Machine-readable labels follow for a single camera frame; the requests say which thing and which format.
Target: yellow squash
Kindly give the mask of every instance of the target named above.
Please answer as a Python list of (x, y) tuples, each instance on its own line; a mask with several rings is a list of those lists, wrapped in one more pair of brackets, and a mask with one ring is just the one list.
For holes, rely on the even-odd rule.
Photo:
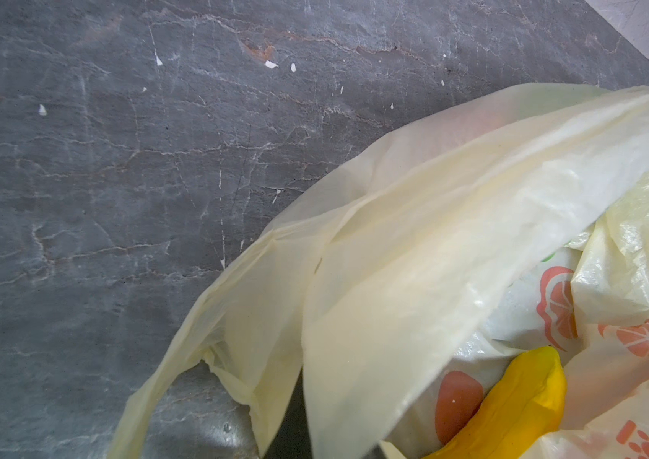
[(518, 459), (564, 415), (567, 378), (557, 351), (518, 355), (467, 425), (425, 459)]

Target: gray marble surface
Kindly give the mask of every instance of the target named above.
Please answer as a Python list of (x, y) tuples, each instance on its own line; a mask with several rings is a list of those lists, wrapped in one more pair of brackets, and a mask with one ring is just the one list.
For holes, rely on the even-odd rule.
[[(649, 61), (568, 0), (0, 1), (0, 457), (103, 457), (274, 215), (384, 133), (527, 81), (649, 85)], [(199, 367), (144, 456), (257, 453)]]

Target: yellow vegetable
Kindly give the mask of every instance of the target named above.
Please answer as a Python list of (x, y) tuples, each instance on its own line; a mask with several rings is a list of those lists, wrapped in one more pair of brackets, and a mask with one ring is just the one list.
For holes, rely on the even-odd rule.
[(567, 378), (557, 351), (518, 355), (467, 425), (425, 459), (518, 459), (564, 415)]

